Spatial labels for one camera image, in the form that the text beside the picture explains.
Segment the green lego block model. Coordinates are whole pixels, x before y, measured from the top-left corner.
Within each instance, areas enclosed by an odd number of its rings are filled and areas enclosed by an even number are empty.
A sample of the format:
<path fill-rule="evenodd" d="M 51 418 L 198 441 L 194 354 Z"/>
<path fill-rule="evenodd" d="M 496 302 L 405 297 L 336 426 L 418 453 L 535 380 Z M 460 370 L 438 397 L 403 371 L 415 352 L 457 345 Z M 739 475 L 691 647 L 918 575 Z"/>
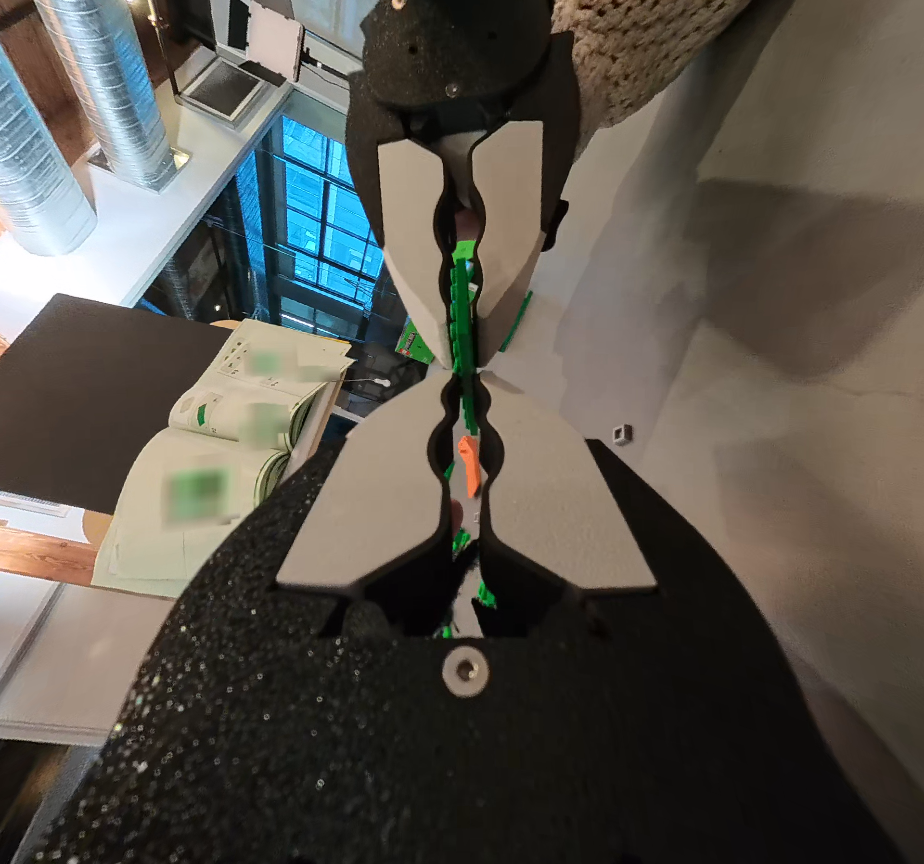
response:
<path fill-rule="evenodd" d="M 521 326 L 521 323 L 522 323 L 523 318 L 524 318 L 524 316 L 525 316 L 525 314 L 526 314 L 526 311 L 527 311 L 527 309 L 528 309 L 528 307 L 529 307 L 529 305 L 530 305 L 530 303 L 531 303 L 531 301 L 532 301 L 532 298 L 533 298 L 533 290 L 530 289 L 530 290 L 528 290 L 528 291 L 526 292 L 525 297 L 523 298 L 523 300 L 522 300 L 522 302 L 521 302 L 521 304 L 520 304 L 520 306 L 519 306 L 519 308 L 518 308 L 518 310 L 517 310 L 516 316 L 514 317 L 514 322 L 512 323 L 511 330 L 510 330 L 510 332 L 508 333 L 506 339 L 504 339 L 504 341 L 502 342 L 502 345 L 501 345 L 501 348 L 500 348 L 500 352 L 505 352 L 506 350 L 509 349 L 509 347 L 510 347 L 510 345 L 511 345 L 511 343 L 512 343 L 512 341 L 513 341 L 513 339 L 514 339 L 514 337 L 515 337 L 515 335 L 516 335 L 516 332 L 518 331 L 519 327 Z"/>

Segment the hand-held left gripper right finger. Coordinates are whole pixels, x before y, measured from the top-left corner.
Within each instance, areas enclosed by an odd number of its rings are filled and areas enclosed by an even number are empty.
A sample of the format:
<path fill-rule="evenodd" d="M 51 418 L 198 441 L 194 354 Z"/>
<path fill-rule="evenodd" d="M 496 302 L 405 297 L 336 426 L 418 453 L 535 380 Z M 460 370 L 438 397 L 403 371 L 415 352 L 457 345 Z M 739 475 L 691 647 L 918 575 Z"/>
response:
<path fill-rule="evenodd" d="M 653 591 L 653 571 L 586 440 L 494 373 L 479 381 L 491 541 L 581 593 Z"/>

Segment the white wall vent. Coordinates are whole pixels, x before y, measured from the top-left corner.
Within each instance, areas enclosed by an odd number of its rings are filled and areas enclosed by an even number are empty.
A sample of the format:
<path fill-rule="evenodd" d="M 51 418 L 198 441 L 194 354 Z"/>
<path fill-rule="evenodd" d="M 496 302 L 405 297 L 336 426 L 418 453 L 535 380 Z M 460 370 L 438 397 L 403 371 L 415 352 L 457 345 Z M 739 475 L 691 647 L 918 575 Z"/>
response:
<path fill-rule="evenodd" d="M 239 129 L 271 90 L 267 81 L 215 57 L 179 89 L 175 98 L 225 127 Z"/>

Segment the person's right forearm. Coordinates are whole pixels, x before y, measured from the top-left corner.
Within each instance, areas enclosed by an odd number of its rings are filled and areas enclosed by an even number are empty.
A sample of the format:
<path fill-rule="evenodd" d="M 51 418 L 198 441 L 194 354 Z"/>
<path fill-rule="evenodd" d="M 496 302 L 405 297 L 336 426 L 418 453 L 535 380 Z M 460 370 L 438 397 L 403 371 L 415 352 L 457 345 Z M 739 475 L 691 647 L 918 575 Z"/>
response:
<path fill-rule="evenodd" d="M 554 0 L 552 27 L 574 34 L 581 153 L 666 88 L 752 0 Z"/>

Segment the green lego box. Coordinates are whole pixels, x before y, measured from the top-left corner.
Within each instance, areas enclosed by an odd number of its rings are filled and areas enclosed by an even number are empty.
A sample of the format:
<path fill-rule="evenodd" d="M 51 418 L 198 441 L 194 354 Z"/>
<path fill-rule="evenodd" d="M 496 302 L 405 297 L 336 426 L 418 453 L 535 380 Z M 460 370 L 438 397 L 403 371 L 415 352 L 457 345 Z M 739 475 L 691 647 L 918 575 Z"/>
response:
<path fill-rule="evenodd" d="M 434 361 L 433 351 L 423 341 L 417 327 L 410 317 L 407 317 L 404 327 L 399 335 L 395 350 L 399 355 L 411 361 L 420 362 L 429 366 Z"/>

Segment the pile of lego pieces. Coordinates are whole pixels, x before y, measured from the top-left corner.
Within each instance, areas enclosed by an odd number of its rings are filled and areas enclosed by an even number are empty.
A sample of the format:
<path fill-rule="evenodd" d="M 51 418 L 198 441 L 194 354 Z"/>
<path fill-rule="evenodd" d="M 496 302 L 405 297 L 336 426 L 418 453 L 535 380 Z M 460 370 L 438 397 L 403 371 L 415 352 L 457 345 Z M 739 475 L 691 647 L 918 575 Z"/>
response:
<path fill-rule="evenodd" d="M 433 631 L 433 639 L 481 639 L 484 636 L 481 615 L 491 616 L 498 604 L 485 584 L 479 563 L 479 548 L 467 529 L 462 528 L 453 540 L 454 562 L 462 562 L 466 572 L 444 620 Z"/>

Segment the white square light panel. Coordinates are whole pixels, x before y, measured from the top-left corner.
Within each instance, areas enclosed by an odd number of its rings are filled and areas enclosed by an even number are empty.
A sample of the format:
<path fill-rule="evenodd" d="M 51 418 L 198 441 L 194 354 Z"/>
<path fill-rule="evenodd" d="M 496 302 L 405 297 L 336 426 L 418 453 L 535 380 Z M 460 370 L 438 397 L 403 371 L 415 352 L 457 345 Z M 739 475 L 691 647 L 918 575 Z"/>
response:
<path fill-rule="evenodd" d="M 244 53 L 245 72 L 275 87 L 296 83 L 304 41 L 291 0 L 229 0 L 227 45 Z"/>

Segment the lego instruction booklet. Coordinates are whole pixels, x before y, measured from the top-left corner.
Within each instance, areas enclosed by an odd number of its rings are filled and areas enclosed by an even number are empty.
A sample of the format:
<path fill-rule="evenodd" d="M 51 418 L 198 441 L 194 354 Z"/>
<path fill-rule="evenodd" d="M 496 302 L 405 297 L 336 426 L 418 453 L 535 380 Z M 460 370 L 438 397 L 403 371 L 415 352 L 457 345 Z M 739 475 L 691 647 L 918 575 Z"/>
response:
<path fill-rule="evenodd" d="M 90 584 L 176 599 L 316 452 L 351 350 L 252 319 L 231 330 L 132 465 Z"/>

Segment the black board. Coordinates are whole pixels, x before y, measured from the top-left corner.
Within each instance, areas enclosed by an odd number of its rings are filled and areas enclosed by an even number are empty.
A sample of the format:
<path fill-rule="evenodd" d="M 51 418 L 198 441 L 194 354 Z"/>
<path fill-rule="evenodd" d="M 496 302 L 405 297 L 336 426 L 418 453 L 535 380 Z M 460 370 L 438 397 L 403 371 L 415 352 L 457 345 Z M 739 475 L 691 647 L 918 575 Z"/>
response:
<path fill-rule="evenodd" d="M 1 490 L 112 514 L 229 329 L 56 294 L 1 360 Z"/>

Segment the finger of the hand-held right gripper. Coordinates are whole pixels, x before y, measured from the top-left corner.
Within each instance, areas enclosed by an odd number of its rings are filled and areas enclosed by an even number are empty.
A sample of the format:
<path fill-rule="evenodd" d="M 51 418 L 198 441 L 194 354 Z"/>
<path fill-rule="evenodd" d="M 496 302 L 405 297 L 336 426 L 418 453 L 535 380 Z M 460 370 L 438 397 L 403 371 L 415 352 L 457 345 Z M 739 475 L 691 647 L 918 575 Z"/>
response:
<path fill-rule="evenodd" d="M 386 265 L 423 342 L 445 370 L 452 370 L 441 292 L 445 254 L 436 227 L 446 191 L 442 158 L 416 142 L 398 141 L 379 146 L 378 162 Z"/>
<path fill-rule="evenodd" d="M 476 246 L 478 367 L 488 366 L 523 305 L 545 234 L 541 227 L 543 123 L 512 121 L 470 152 L 484 222 Z"/>

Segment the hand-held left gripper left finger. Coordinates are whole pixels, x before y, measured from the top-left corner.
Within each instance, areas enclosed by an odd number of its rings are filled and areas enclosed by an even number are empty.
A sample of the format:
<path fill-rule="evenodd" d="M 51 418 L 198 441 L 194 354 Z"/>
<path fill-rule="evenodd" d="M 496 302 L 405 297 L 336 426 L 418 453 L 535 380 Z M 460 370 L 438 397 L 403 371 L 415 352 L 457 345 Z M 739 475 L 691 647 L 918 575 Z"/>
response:
<path fill-rule="evenodd" d="M 448 529 L 457 390 L 454 373 L 430 373 L 352 430 L 278 570 L 281 588 L 359 593 Z"/>

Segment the green lego base plate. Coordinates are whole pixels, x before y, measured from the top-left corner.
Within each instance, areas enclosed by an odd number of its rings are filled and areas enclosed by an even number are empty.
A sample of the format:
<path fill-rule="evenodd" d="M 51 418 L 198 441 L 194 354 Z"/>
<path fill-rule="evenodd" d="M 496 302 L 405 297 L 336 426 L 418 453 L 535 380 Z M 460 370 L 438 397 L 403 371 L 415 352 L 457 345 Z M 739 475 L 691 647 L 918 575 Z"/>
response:
<path fill-rule="evenodd" d="M 456 244 L 450 270 L 449 338 L 453 370 L 461 384 L 461 410 L 469 434 L 479 436 L 475 408 L 475 376 L 477 375 L 475 339 L 471 314 L 470 278 L 474 269 L 476 241 L 468 239 Z"/>

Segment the large window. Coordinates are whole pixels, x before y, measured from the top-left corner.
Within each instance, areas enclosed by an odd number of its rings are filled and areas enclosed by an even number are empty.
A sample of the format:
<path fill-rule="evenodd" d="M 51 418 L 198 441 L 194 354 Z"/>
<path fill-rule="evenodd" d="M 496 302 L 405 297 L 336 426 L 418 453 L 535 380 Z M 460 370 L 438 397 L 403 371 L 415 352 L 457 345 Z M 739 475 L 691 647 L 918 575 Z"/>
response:
<path fill-rule="evenodd" d="M 341 142 L 278 116 L 254 153 L 262 240 L 284 282 L 368 309 L 384 254 L 346 157 Z"/>

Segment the silver air duct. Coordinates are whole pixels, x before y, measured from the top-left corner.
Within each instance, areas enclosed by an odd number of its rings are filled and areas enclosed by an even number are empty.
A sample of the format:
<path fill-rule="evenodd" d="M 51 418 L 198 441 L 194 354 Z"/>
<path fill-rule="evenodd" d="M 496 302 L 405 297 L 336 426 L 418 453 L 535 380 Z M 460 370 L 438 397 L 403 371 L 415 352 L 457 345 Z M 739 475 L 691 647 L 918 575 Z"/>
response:
<path fill-rule="evenodd" d="M 33 0 L 108 166 L 155 192 L 178 168 L 125 0 Z"/>
<path fill-rule="evenodd" d="M 1 50 L 1 217 L 30 254 L 60 257 L 93 232 L 97 216 Z"/>

